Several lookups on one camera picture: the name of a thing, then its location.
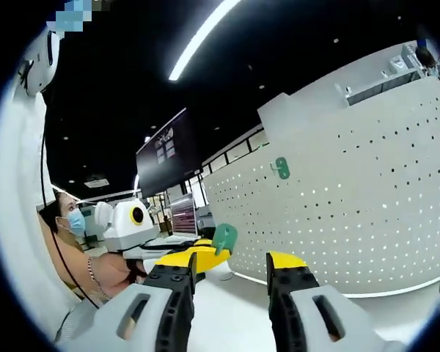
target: yellow circle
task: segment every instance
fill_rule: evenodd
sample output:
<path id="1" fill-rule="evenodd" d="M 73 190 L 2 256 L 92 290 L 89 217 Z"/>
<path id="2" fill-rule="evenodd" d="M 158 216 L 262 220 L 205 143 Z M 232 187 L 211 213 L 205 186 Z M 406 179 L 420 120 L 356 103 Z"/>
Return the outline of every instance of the yellow circle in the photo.
<path id="1" fill-rule="evenodd" d="M 130 212 L 130 216 L 131 216 L 131 220 L 132 220 L 132 222 L 135 224 L 135 225 L 137 225 L 137 226 L 139 226 L 139 225 L 142 225 L 143 224 L 143 212 L 142 212 L 142 220 L 141 221 L 137 221 L 137 220 L 135 220 L 135 218 L 133 217 L 133 212 L 135 211 L 135 209 L 138 209 L 138 210 L 140 210 L 140 211 L 142 211 L 142 209 L 140 209 L 140 207 L 133 207 L 132 209 L 131 209 L 131 212 Z"/>

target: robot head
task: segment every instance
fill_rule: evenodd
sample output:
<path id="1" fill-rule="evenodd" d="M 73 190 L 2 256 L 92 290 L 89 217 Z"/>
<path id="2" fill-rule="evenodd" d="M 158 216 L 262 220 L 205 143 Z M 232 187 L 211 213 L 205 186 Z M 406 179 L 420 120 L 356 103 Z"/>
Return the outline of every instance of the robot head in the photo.
<path id="1" fill-rule="evenodd" d="M 156 238 L 152 219 L 139 199 L 117 203 L 113 208 L 99 202 L 95 209 L 96 224 L 105 228 L 104 241 L 110 252 L 121 252 Z"/>
<path id="2" fill-rule="evenodd" d="M 46 28 L 24 55 L 23 81 L 26 93 L 34 97 L 51 83 L 59 60 L 60 37 Z"/>

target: perforated white panel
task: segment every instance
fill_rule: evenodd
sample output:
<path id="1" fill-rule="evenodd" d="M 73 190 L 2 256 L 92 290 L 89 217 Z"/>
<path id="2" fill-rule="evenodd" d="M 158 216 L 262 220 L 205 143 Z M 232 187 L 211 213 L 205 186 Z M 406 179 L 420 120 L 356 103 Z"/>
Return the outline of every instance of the perforated white panel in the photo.
<path id="1" fill-rule="evenodd" d="M 422 79 L 321 118 L 205 178 L 217 223 L 239 231 L 230 266 L 265 280 L 291 252 L 342 293 L 440 276 L 440 84 Z M 270 163 L 285 157 L 290 177 Z"/>

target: dark hair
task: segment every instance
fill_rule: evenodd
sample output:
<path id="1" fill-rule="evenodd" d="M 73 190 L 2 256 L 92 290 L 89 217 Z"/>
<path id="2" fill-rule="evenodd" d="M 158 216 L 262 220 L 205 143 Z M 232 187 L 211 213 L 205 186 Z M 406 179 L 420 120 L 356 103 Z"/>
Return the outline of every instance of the dark hair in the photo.
<path id="1" fill-rule="evenodd" d="M 62 196 L 63 193 L 54 191 L 54 195 L 56 200 L 50 204 L 47 204 L 47 207 L 43 208 L 39 214 L 47 226 L 51 228 L 51 231 L 53 233 L 58 233 L 59 228 L 56 224 L 56 217 L 62 216 L 62 212 L 60 211 L 60 196 Z"/>
<path id="2" fill-rule="evenodd" d="M 424 46 L 417 47 L 416 56 L 420 63 L 426 67 L 434 67 L 436 65 L 436 61 L 433 58 L 433 55 Z"/>

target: black ceiling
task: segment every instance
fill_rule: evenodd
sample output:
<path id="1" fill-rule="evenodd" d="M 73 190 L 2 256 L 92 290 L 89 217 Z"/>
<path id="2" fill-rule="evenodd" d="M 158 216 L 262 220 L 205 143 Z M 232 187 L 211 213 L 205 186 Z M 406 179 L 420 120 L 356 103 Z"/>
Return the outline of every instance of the black ceiling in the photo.
<path id="1" fill-rule="evenodd" d="M 243 0 L 210 33 L 180 80 L 168 81 L 220 2 L 116 0 L 111 11 L 94 12 L 82 33 L 66 34 L 45 94 L 54 184 L 80 198 L 132 189 L 136 151 L 156 131 L 150 127 L 160 128 L 184 107 L 194 116 L 205 160 L 258 125 L 257 108 L 280 92 L 291 94 L 349 62 L 416 38 L 398 1 Z M 98 177 L 110 186 L 84 185 Z"/>

